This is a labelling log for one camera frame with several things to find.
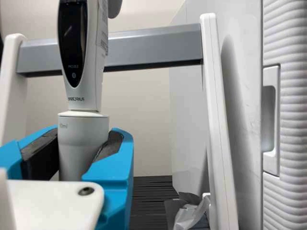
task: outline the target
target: white panel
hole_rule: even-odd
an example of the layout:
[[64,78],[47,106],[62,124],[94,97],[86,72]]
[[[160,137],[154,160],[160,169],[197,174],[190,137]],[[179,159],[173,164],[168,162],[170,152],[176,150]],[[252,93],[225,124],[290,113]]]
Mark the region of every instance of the white panel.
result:
[[0,71],[0,146],[25,136],[27,79],[16,74],[22,34],[10,34],[4,41]]
[[212,230],[238,230],[235,183],[229,144],[224,84],[214,13],[200,17],[203,50],[204,118],[208,130],[207,145],[210,180],[210,228]]
[[307,1],[263,1],[263,62],[281,65],[280,177],[263,173],[263,228],[307,229]]
[[260,230],[261,0],[187,0],[188,23],[207,12],[217,17],[239,226]]

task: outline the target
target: screw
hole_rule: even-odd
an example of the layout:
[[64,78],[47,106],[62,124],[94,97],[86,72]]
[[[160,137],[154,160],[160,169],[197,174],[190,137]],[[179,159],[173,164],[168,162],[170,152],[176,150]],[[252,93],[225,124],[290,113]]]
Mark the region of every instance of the screw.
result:
[[91,187],[85,187],[85,188],[81,189],[81,190],[78,192],[78,194],[79,194],[80,196],[88,196],[88,195],[92,194],[94,191],[95,191],[95,190],[94,190],[93,188],[91,188]]

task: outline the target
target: white plastic base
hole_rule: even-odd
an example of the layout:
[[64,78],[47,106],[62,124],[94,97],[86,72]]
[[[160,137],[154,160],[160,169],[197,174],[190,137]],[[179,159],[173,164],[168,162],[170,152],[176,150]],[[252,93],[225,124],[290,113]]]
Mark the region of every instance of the white plastic base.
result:
[[59,178],[79,181],[97,151],[107,141],[109,118],[99,113],[68,111],[59,114]]
[[[80,190],[91,188],[88,195]],[[91,182],[6,180],[0,169],[0,229],[93,230],[104,190]]]

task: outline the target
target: black grated shelf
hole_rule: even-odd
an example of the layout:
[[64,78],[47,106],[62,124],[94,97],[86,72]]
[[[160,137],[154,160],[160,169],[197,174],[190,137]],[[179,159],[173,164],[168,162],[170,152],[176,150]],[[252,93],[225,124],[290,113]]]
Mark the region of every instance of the black grated shelf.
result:
[[164,201],[174,198],[172,176],[135,177],[130,230],[166,230]]

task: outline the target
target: sartorius logo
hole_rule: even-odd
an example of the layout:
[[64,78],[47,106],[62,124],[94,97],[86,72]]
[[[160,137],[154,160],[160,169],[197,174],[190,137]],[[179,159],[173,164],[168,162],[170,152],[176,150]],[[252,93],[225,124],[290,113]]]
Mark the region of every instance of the sartorius logo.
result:
[[84,102],[84,97],[69,97],[68,101],[73,101],[73,102]]

